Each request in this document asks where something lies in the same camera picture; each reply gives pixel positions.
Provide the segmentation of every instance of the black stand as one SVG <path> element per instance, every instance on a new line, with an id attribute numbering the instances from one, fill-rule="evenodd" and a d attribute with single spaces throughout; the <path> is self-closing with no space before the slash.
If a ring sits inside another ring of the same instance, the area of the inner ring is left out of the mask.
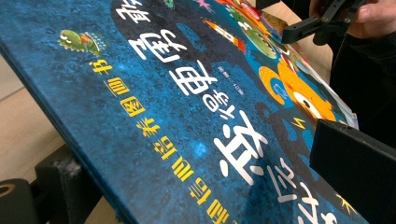
<path id="1" fill-rule="evenodd" d="M 370 223 L 396 223 L 395 148 L 320 119 L 310 166 Z"/>
<path id="2" fill-rule="evenodd" d="M 37 180 L 0 182 L 0 223 L 84 223 L 102 197 L 67 146 L 35 167 Z"/>

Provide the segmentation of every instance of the cartoon illustration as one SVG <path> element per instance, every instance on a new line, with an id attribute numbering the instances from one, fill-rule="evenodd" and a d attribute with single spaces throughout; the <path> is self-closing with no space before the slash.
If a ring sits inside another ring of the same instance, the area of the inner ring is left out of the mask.
<path id="1" fill-rule="evenodd" d="M 217 24 L 215 24 L 212 21 L 204 20 L 204 23 L 208 24 L 210 28 L 218 32 L 220 35 L 224 36 L 227 38 L 231 43 L 233 43 L 235 46 L 237 46 L 242 52 L 246 53 L 246 44 L 242 40 L 236 38 L 234 35 L 231 35 L 221 27 L 219 27 Z"/>
<path id="2" fill-rule="evenodd" d="M 106 44 L 98 35 L 88 32 L 77 34 L 71 30 L 62 30 L 59 37 L 59 43 L 65 49 L 90 52 L 96 56 L 100 56 L 106 48 Z"/>
<path id="3" fill-rule="evenodd" d="M 302 81 L 289 67 L 286 61 L 281 58 L 277 65 L 278 73 L 268 67 L 260 68 L 260 78 L 262 84 L 271 94 L 271 96 L 281 105 L 289 97 L 301 111 L 305 112 L 312 123 L 316 119 L 335 120 L 332 112 L 332 104 L 323 100 L 314 90 L 312 90 L 304 81 Z M 277 91 L 272 83 L 274 79 L 279 79 L 283 83 L 284 91 Z"/>
<path id="4" fill-rule="evenodd" d="M 194 1 L 199 3 L 199 7 L 204 7 L 208 12 L 215 13 L 215 11 L 210 7 L 208 3 L 205 2 L 205 0 L 194 0 Z"/>
<path id="5" fill-rule="evenodd" d="M 174 0 L 163 0 L 167 7 L 171 9 L 175 9 L 175 2 Z"/>
<path id="6" fill-rule="evenodd" d="M 276 53 L 273 45 L 269 43 L 268 34 L 255 26 L 246 16 L 235 8 L 229 7 L 230 15 L 238 22 L 242 32 L 254 44 L 254 46 L 265 56 L 275 59 Z"/>

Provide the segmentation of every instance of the hand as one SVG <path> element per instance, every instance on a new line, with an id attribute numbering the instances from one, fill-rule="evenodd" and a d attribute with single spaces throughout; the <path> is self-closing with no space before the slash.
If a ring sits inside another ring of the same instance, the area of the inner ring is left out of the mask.
<path id="1" fill-rule="evenodd" d="M 324 0 L 311 0 L 309 16 L 323 14 Z M 368 0 L 359 7 L 347 32 L 360 39 L 379 39 L 396 31 L 396 0 Z"/>

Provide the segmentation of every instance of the book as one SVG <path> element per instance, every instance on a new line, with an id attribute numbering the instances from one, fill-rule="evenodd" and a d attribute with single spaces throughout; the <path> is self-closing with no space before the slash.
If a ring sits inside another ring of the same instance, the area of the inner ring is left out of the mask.
<path id="1" fill-rule="evenodd" d="M 365 222 L 309 167 L 317 120 L 355 115 L 248 2 L 0 15 L 3 56 L 124 222 Z"/>

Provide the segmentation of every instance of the yellow star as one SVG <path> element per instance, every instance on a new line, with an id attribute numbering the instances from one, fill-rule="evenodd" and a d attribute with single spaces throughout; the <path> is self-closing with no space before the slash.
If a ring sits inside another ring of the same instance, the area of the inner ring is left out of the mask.
<path id="1" fill-rule="evenodd" d="M 346 210 L 347 210 L 347 212 L 350 214 L 350 210 L 349 210 L 349 208 L 350 209 L 352 209 L 352 211 L 355 213 L 355 214 L 357 214 L 357 212 L 356 212 L 356 210 L 343 198 L 343 197 L 341 197 L 341 195 L 339 195 L 339 194 L 336 194 L 335 196 L 337 196 L 338 198 L 340 198 L 341 199 L 341 201 L 343 202 L 343 204 L 341 204 L 341 206 L 345 206 L 346 207 Z"/>

